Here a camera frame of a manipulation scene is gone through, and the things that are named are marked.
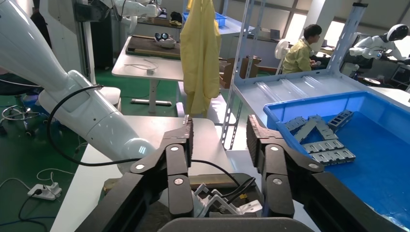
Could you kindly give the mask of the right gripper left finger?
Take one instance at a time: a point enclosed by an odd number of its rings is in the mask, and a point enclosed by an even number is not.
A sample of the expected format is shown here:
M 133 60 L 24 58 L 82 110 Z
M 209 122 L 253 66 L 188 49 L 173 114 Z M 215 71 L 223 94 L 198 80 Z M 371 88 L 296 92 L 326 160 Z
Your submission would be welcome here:
M 150 202 L 167 189 L 171 217 L 192 217 L 194 206 L 188 178 L 192 153 L 193 120 L 186 115 L 180 128 L 164 133 L 158 149 L 132 165 L 131 173 L 139 178 L 132 196 Z

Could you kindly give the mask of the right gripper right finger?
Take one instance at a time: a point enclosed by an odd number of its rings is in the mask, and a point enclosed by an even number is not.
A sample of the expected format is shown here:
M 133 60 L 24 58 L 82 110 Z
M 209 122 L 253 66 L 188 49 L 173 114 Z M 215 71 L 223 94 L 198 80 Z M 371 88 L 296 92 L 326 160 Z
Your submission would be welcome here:
M 264 128 L 255 115 L 249 115 L 246 139 L 253 166 L 262 176 L 263 216 L 293 218 L 292 180 L 306 179 L 324 171 L 324 166 L 289 147 L 277 130 Z

